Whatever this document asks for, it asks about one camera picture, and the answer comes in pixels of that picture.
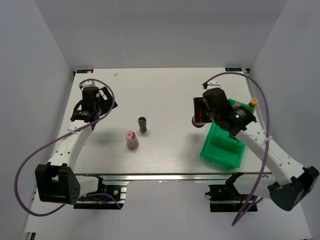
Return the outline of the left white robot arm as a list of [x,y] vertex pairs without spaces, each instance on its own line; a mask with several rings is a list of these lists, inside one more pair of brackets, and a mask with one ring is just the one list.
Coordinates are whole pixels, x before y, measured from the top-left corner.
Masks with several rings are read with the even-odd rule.
[[37,190],[42,202],[74,205],[86,194],[99,200],[106,193],[106,187],[98,177],[76,176],[74,169],[96,124],[117,107],[117,103],[106,86],[99,88],[95,85],[95,79],[86,79],[79,87],[82,99],[73,109],[68,135],[63,137],[47,163],[39,164],[35,169]]

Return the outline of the pink-lid spice jar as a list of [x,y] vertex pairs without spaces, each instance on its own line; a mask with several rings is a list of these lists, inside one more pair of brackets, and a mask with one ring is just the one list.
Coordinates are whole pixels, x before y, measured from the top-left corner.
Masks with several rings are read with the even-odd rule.
[[139,141],[134,131],[129,130],[125,134],[126,146],[129,150],[133,151],[139,147]]

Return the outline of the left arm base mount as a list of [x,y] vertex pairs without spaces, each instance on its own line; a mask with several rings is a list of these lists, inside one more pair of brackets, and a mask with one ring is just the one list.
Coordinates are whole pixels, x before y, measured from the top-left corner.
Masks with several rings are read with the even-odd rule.
[[128,182],[99,177],[98,189],[81,196],[73,206],[76,210],[121,210]]

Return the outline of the black-cap pepper shaker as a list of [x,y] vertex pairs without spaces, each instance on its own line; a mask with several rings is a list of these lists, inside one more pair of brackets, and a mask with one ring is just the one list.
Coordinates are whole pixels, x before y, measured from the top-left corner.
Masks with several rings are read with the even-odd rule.
[[138,118],[139,131],[144,134],[147,132],[147,119],[143,116]]

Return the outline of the red-lid jar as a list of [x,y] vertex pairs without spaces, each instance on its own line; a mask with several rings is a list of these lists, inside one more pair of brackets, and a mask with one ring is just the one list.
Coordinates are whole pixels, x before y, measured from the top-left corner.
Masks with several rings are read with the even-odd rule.
[[191,123],[195,128],[202,128],[206,124],[206,122],[202,121],[201,117],[196,117],[195,115],[192,117]]

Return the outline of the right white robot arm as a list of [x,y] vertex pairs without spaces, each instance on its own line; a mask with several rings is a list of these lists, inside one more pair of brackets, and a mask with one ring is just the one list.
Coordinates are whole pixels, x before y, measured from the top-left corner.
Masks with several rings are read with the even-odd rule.
[[253,98],[246,106],[231,105],[222,89],[212,88],[193,99],[194,122],[216,124],[245,144],[273,175],[266,185],[262,185],[259,176],[253,189],[260,189],[282,210],[291,211],[312,190],[320,173],[291,158],[269,138],[269,132],[261,128],[253,115],[257,104],[258,100]]

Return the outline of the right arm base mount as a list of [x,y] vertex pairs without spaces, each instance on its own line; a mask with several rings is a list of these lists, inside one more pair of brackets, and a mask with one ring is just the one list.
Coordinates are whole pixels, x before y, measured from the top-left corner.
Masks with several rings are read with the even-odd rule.
[[[249,188],[241,193],[236,184],[244,183],[249,178]],[[209,200],[211,213],[236,213],[246,201],[252,203],[257,197],[248,198],[257,175],[236,172],[232,174],[209,174],[206,176],[208,191],[204,196]]]

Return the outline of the tall yellow-cap sauce bottle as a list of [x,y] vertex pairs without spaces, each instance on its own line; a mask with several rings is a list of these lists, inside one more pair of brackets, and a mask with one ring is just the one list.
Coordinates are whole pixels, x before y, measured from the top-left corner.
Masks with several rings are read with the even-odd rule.
[[256,106],[258,105],[259,101],[257,98],[252,98],[250,102],[245,106],[245,108],[253,113],[255,111]]

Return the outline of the green plastic bin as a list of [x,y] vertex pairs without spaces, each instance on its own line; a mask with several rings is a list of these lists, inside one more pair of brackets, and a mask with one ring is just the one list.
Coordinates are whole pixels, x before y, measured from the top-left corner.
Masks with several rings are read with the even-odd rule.
[[208,163],[218,165],[226,170],[239,168],[246,148],[245,144],[212,122],[207,107],[205,113],[205,123],[210,124],[210,128],[199,156]]

